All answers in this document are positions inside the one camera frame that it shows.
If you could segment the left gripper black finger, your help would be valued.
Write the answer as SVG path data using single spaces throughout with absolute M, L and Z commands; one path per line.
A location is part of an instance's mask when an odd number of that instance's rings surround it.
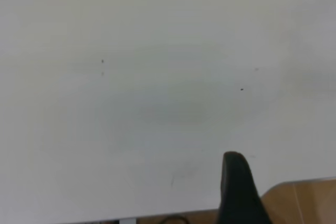
M 224 153 L 220 184 L 216 223 L 271 223 L 249 164 L 241 153 Z

